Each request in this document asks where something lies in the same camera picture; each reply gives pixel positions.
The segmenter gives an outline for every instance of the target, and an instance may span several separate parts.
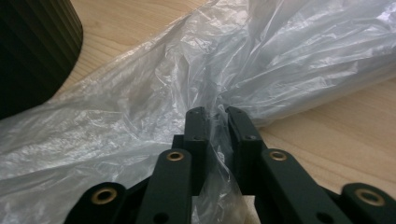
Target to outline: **light wood grain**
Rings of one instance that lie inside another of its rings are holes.
[[[205,0],[72,0],[84,28],[78,62],[61,91],[115,56],[159,33]],[[274,122],[269,147],[286,149],[320,185],[350,182],[396,197],[396,79]],[[249,199],[247,223],[259,223]]]

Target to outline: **dark plastic part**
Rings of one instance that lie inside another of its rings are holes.
[[[120,224],[135,224],[140,205],[143,202],[146,189],[149,185],[150,178],[146,178],[137,185],[127,189],[126,200],[124,202],[120,216]]]
[[[191,154],[170,149],[158,158],[137,224],[191,223]]]
[[[355,183],[343,187],[339,206],[354,223],[396,223],[396,202],[386,192]]]
[[[233,144],[233,174],[242,194],[254,195],[259,176],[256,163],[267,146],[244,111],[232,106],[226,111]]]
[[[175,134],[172,142],[172,148],[184,147],[184,134]]]
[[[82,35],[69,0],[0,2],[0,119],[52,97],[78,59]]]
[[[339,200],[340,200],[340,195],[337,193],[332,192],[329,189],[323,188],[323,191],[332,199],[333,202],[335,202],[336,204],[338,204]]]
[[[352,223],[288,152],[262,152],[260,171],[285,223]]]
[[[103,189],[103,193],[96,194],[95,192],[100,192],[98,190]],[[116,197],[106,203],[106,198],[111,197],[109,191],[106,189],[114,189]],[[79,199],[78,203],[73,207],[73,209],[68,214],[65,224],[116,224],[119,218],[122,217],[122,206],[125,201],[126,189],[123,185],[117,183],[102,183],[96,185],[89,190],[87,190],[82,197]],[[102,204],[94,203],[94,198],[102,199]]]
[[[192,195],[199,195],[206,179],[206,151],[208,134],[206,133],[206,112],[196,107],[186,113],[183,148],[192,155]]]
[[[254,207],[261,223],[285,224],[270,190],[264,185],[254,199]]]

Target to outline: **transparent plastic wrap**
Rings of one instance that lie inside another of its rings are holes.
[[[174,22],[50,102],[0,121],[0,222],[62,223],[82,193],[129,188],[210,111],[213,168],[193,223],[243,223],[227,165],[228,105],[260,126],[393,77],[396,3],[219,0]]]

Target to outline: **crumpled plastic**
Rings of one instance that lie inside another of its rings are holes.
[[[211,118],[213,166],[193,223],[243,223],[227,164],[225,108],[257,126],[394,77],[396,3],[214,0],[49,102],[0,121],[0,222],[62,223],[82,193],[129,188],[183,133]]]

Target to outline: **plastic bag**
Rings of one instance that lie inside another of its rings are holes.
[[[0,121],[1,223],[62,223],[82,193],[149,176],[184,114],[212,120],[193,223],[242,223],[224,108],[260,126],[390,78],[396,3],[210,1],[50,102]]]

